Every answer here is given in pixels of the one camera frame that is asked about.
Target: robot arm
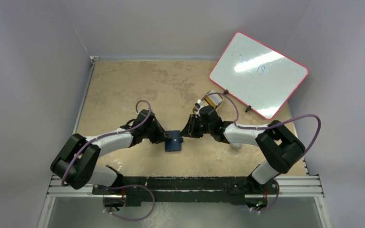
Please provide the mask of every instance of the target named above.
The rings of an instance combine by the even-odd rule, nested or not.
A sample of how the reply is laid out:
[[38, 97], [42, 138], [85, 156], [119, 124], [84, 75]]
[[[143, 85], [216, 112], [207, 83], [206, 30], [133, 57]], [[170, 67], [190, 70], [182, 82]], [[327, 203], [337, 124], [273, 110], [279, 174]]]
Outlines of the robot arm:
[[129, 121], [129, 123], [133, 122], [132, 126], [127, 123], [111, 133], [106, 133], [105, 135], [109, 135], [108, 137], [83, 137], [77, 133], [72, 135], [52, 162], [51, 171], [63, 178], [66, 169], [70, 165], [75, 154], [87, 144], [87, 142], [92, 139], [97, 139], [88, 145], [81, 153], [81, 156], [76, 159], [75, 163], [70, 168], [65, 181], [74, 189], [80, 189], [86, 184], [112, 186], [115, 183], [117, 176], [121, 174], [109, 166], [96, 167], [99, 157], [115, 150], [132, 147], [140, 143], [143, 139], [149, 139], [151, 143], [161, 143], [170, 138], [156, 120], [153, 112], [150, 113], [148, 119], [140, 127], [129, 132], [117, 134], [117, 132], [125, 131], [137, 126], [144, 121], [147, 115], [148, 111], [142, 110], [136, 119]]
[[287, 173], [305, 152], [302, 142], [285, 126], [265, 130], [278, 123], [279, 121], [273, 121], [269, 125], [259, 126], [235, 124], [222, 121], [213, 107], [203, 106], [199, 107], [197, 115], [190, 115], [187, 125], [182, 130], [182, 136], [201, 138], [204, 133], [208, 133], [218, 142], [260, 147], [266, 161], [259, 165], [248, 179], [254, 185], [263, 185], [281, 173]]

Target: metal extrusion frame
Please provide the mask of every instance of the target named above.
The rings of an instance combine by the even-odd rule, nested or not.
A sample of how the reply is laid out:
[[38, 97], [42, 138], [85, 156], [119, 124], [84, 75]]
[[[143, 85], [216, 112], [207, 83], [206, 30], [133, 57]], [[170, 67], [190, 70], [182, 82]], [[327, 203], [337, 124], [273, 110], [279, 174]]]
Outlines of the metal extrusion frame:
[[[92, 59], [92, 65], [90, 73], [88, 75], [86, 88], [83, 95], [83, 100], [79, 108], [73, 133], [76, 133], [79, 126], [80, 116], [83, 111], [85, 104], [87, 92], [89, 90], [90, 82], [93, 76], [96, 63], [102, 58], [94, 57]], [[323, 228], [331, 228], [332, 225], [329, 221], [329, 215], [327, 212], [327, 207], [324, 203], [324, 192], [321, 186], [321, 181], [319, 176], [308, 176], [308, 169], [305, 160], [303, 159], [304, 168], [306, 170], [307, 176], [280, 176], [277, 177], [277, 181], [280, 186], [279, 197], [314, 197], [316, 202], [317, 211], [321, 220], [321, 225]], [[102, 198], [104, 195], [93, 195], [92, 194], [93, 185], [86, 185], [78, 190], [71, 188], [70, 186], [62, 187], [61, 179], [53, 175], [51, 177], [51, 182], [47, 191], [44, 207], [38, 222], [38, 228], [47, 228], [51, 217], [51, 212], [55, 204], [55, 200], [58, 197], [95, 197]], [[106, 198], [121, 198], [121, 195], [105, 195]], [[245, 198], [259, 198], [262, 195], [245, 195]]]

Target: wire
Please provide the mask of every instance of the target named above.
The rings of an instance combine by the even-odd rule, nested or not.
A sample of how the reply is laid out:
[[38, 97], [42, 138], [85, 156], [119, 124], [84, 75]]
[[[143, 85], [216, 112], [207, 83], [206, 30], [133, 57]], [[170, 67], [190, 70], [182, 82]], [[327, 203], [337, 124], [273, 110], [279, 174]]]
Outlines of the wire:
[[221, 95], [221, 96], [224, 96], [226, 97], [230, 102], [231, 104], [234, 106], [234, 109], [236, 110], [236, 114], [237, 114], [237, 117], [236, 119], [233, 121], [234, 125], [237, 127], [237, 128], [240, 128], [240, 129], [248, 129], [248, 130], [270, 130], [270, 129], [274, 129], [274, 128], [277, 128], [277, 127], [280, 127], [280, 126], [283, 126], [285, 124], [288, 124], [290, 122], [293, 122], [293, 121], [296, 121], [296, 120], [299, 120], [299, 119], [303, 119], [303, 118], [306, 118], [306, 117], [314, 117], [315, 119], [317, 119], [317, 130], [316, 130], [316, 133], [314, 134], [314, 137], [311, 139], [311, 142], [310, 144], [308, 145], [308, 147], [304, 150], [304, 153], [303, 153], [303, 156], [306, 155], [306, 153], [310, 150], [310, 148], [313, 146], [314, 142], [316, 141], [317, 139], [317, 136], [318, 134], [320, 133], [320, 130], [321, 130], [321, 119], [315, 115], [315, 114], [305, 114], [305, 115], [301, 115], [301, 116], [298, 116], [298, 117], [295, 117], [295, 118], [291, 118], [291, 119], [288, 119], [286, 121], [283, 121], [283, 122], [280, 122], [280, 123], [277, 123], [275, 125], [272, 125], [272, 126], [268, 126], [268, 127], [244, 127], [244, 126], [240, 126], [240, 125], [237, 125], [237, 120], [239, 119], [239, 110], [236, 106], [236, 104], [233, 102], [233, 100], [231, 98], [229, 98], [228, 96], [222, 94], [222, 93], [218, 93], [218, 92], [215, 92], [215, 93], [209, 93], [209, 94], [206, 94], [202, 99], [204, 100], [206, 97], [212, 95], [212, 94], [218, 94], [218, 95]]
[[141, 102], [145, 102], [147, 105], [148, 105], [148, 114], [146, 115], [146, 117], [144, 118], [144, 120], [142, 122], [140, 122], [138, 125], [136, 125], [135, 127], [132, 127], [130, 129], [127, 129], [127, 130], [124, 130], [124, 131], [120, 131], [120, 132], [110, 132], [110, 133], [105, 133], [105, 134], [102, 134], [90, 141], [88, 141], [85, 145], [82, 146], [82, 148], [80, 148], [80, 150], [75, 154], [75, 156], [73, 157], [73, 159], [71, 160], [71, 162], [69, 163], [68, 167], [67, 167], [67, 170], [65, 171], [64, 175], [62, 176], [62, 181], [61, 181], [61, 185], [62, 186], [67, 186], [68, 184], [65, 183], [65, 180], [70, 172], [70, 169], [72, 168], [73, 164], [75, 163], [77, 157], [83, 152], [85, 151], [85, 149], [92, 143], [94, 143], [95, 141], [99, 140], [99, 139], [102, 139], [102, 138], [105, 138], [105, 137], [108, 137], [108, 136], [112, 136], [112, 135], [117, 135], [117, 134], [123, 134], [123, 133], [127, 133], [127, 132], [130, 132], [130, 131], [133, 131], [135, 130], [136, 128], [142, 126], [147, 119], [149, 119], [149, 116], [152, 112], [152, 107], [150, 106], [150, 103], [146, 100], [140, 100], [138, 102], [136, 102], [136, 105], [135, 105], [135, 110], [136, 112], [138, 112], [138, 104], [141, 103]]
[[279, 183], [278, 181], [276, 180], [276, 178], [273, 178], [273, 181], [276, 183], [276, 187], [277, 187], [277, 190], [276, 190], [276, 196], [275, 198], [273, 199], [273, 201], [263, 210], [258, 210], [258, 211], [254, 211], [254, 212], [266, 212], [268, 211], [269, 209], [271, 209], [273, 207], [273, 205], [275, 205], [276, 201], [278, 201], [278, 196], [279, 196], [279, 193], [280, 193], [280, 186], [279, 186]]
[[237, 117], [234, 120], [234, 122], [239, 120], [239, 110], [238, 110], [236, 104], [234, 103], [234, 101], [230, 97], [228, 97], [222, 93], [214, 92], [214, 93], [205, 94], [205, 96], [201, 99], [201, 101], [205, 100], [206, 97], [209, 97], [210, 95], [213, 95], [213, 94], [218, 94], [218, 95], [224, 96], [226, 99], [228, 99], [231, 102], [231, 104], [233, 105], [234, 109], [236, 110]]
[[127, 218], [127, 217], [124, 217], [124, 216], [120, 216], [120, 215], [117, 215], [115, 213], [112, 213], [110, 211], [107, 210], [106, 208], [106, 205], [104, 203], [104, 199], [103, 198], [103, 207], [104, 207], [104, 211], [107, 212], [108, 214], [114, 216], [114, 217], [117, 217], [119, 219], [123, 219], [123, 220], [126, 220], [126, 221], [131, 221], [131, 222], [137, 222], [137, 221], [141, 221], [147, 217], [149, 217], [151, 215], [151, 213], [153, 212], [154, 210], [154, 205], [156, 204], [155, 200], [154, 200], [154, 195], [153, 195], [153, 192], [150, 191], [150, 189], [148, 189], [147, 187], [143, 186], [143, 185], [139, 185], [139, 184], [130, 184], [130, 185], [125, 185], [125, 186], [121, 186], [121, 187], [106, 187], [106, 186], [103, 186], [104, 188], [106, 188], [106, 190], [118, 190], [118, 189], [125, 189], [125, 188], [130, 188], [130, 187], [139, 187], [139, 188], [142, 188], [142, 189], [145, 189], [146, 191], [149, 192], [150, 196], [152, 197], [152, 208], [150, 209], [149, 213], [147, 213], [145, 216], [143, 217], [140, 217], [140, 218]]

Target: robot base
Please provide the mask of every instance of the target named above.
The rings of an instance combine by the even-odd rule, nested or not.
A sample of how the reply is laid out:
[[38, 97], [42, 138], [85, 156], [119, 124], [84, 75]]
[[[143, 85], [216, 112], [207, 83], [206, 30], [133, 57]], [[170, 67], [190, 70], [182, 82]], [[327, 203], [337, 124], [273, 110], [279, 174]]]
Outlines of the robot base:
[[[276, 194], [274, 181], [270, 180], [262, 186], [254, 186], [248, 177], [126, 177], [118, 176], [112, 187], [129, 184], [144, 185], [149, 188], [157, 202], [225, 202], [232, 205], [257, 207], [259, 202], [266, 207], [263, 198], [265, 189], [269, 194]], [[94, 195], [116, 195], [122, 190], [108, 190], [104, 186], [94, 186]], [[128, 188], [125, 193], [125, 206], [136, 207], [142, 202], [151, 202], [150, 194], [141, 188]]]

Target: glass panel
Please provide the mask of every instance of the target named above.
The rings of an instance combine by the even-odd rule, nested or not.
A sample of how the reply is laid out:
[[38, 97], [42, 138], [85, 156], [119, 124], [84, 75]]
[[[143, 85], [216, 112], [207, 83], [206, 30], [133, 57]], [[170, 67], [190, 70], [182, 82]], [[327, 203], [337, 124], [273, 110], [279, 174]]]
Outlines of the glass panel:
[[[151, 203], [122, 208], [119, 215], [138, 218]], [[229, 203], [156, 203], [151, 216], [143, 221], [128, 222], [103, 213], [101, 198], [56, 198], [48, 227], [58, 228], [321, 228], [314, 197], [282, 197], [268, 212], [248, 212], [245, 206]]]

